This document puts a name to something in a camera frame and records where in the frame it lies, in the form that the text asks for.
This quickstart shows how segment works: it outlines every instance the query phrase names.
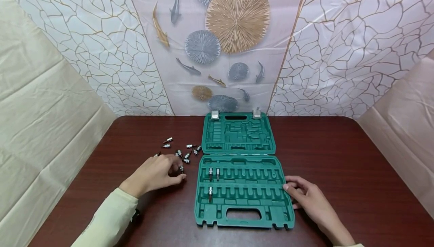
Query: cracked pattern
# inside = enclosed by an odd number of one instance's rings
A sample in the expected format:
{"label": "cracked pattern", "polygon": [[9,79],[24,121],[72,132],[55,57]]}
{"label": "cracked pattern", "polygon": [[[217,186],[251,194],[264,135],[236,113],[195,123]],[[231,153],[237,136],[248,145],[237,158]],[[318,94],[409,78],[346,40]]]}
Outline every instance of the cracked pattern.
{"label": "cracked pattern", "polygon": [[359,118],[434,49],[433,0],[303,0],[268,110]]}
{"label": "cracked pattern", "polygon": [[17,0],[117,115],[172,115],[131,0]]}

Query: koi fish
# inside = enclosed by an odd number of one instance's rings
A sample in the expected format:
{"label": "koi fish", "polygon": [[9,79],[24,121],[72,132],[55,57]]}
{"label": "koi fish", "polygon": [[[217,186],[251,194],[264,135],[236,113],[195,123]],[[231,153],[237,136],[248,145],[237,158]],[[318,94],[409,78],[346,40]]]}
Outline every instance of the koi fish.
{"label": "koi fish", "polygon": [[181,16],[179,14],[179,0],[175,0],[172,9],[169,9],[171,13],[172,24],[175,24],[178,21],[178,18]]}
{"label": "koi fish", "polygon": [[261,70],[259,75],[256,76],[256,83],[259,83],[264,78],[264,66],[258,61],[259,65],[261,65]]}
{"label": "koi fish", "polygon": [[245,99],[246,102],[248,102],[250,100],[250,95],[243,89],[238,88],[239,90],[242,90],[244,93],[243,98]]}
{"label": "koi fish", "polygon": [[198,70],[196,70],[193,66],[192,67],[188,67],[187,65],[183,64],[179,58],[176,58],[176,60],[179,62],[179,64],[181,64],[182,67],[184,67],[184,69],[188,70],[191,74],[193,75],[201,75],[202,73]]}
{"label": "koi fish", "polygon": [[220,86],[222,86],[222,87],[226,87],[226,84],[224,84],[223,81],[222,81],[221,79],[218,80],[218,79],[212,78],[211,75],[208,75],[208,79],[211,79],[212,81],[214,81],[214,82],[220,84]]}
{"label": "koi fish", "polygon": [[154,20],[154,27],[157,30],[157,37],[164,45],[166,45],[166,47],[169,47],[169,40],[167,38],[167,33],[163,32],[157,20],[157,4],[158,2],[155,3],[154,11],[152,12],[152,20]]}

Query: wrist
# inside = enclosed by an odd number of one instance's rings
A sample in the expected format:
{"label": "wrist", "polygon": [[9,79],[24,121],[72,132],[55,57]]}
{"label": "wrist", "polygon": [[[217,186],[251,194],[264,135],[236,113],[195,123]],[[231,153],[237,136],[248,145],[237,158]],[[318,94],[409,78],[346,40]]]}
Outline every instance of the wrist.
{"label": "wrist", "polygon": [[147,190],[143,191],[142,188],[137,187],[137,185],[134,184],[134,181],[132,181],[130,178],[127,178],[125,181],[123,181],[122,184],[120,184],[119,189],[137,199],[148,192]]}
{"label": "wrist", "polygon": [[330,227],[320,227],[320,230],[330,239],[333,246],[352,246],[355,241],[341,221]]}

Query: right hand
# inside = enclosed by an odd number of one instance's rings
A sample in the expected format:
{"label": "right hand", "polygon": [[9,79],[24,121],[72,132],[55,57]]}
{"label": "right hand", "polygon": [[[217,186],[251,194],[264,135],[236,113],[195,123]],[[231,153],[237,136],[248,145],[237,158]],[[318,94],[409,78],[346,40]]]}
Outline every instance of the right hand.
{"label": "right hand", "polygon": [[333,245],[355,245],[354,239],[319,187],[300,176],[285,176],[283,189],[297,202],[294,209],[303,208]]}

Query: tabletop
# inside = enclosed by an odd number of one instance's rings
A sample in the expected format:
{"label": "tabletop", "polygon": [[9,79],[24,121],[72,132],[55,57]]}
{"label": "tabletop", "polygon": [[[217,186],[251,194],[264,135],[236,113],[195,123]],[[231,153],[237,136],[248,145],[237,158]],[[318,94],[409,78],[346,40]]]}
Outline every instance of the tabletop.
{"label": "tabletop", "polygon": [[[317,184],[357,242],[434,246],[434,221],[359,125],[343,117],[270,117],[276,156],[286,175]],[[116,119],[29,246],[70,246],[103,200],[158,151],[199,144],[203,117],[124,116]],[[171,149],[160,148],[173,137]],[[142,215],[118,243],[128,247],[330,246],[302,210],[292,230],[197,226],[199,157],[184,165],[180,186],[148,193]]]}

